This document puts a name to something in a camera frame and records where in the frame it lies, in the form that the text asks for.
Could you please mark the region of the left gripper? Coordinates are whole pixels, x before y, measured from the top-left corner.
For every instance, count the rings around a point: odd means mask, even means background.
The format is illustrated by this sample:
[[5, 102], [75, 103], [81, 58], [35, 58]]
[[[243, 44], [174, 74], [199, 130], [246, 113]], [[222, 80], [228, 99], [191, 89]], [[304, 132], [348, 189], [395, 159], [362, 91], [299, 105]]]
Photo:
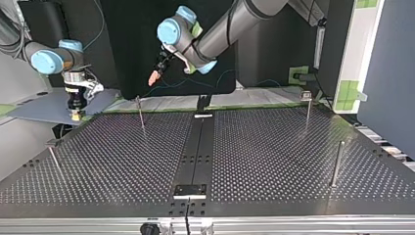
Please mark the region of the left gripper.
[[160, 50], [157, 54], [156, 61], [154, 63], [154, 71], [148, 79], [148, 85], [152, 86], [161, 78], [161, 75], [167, 70], [169, 62], [173, 59], [173, 54], [166, 51]]

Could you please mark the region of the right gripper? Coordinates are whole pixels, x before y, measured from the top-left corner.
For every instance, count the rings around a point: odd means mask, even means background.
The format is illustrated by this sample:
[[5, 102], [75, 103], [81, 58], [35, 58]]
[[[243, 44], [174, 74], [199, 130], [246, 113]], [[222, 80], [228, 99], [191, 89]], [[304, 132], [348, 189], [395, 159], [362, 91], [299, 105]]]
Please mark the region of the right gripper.
[[73, 121], [81, 121], [80, 110], [87, 106], [87, 100], [84, 97], [86, 88], [67, 84], [66, 91], [69, 94], [68, 107], [72, 110], [70, 117]]

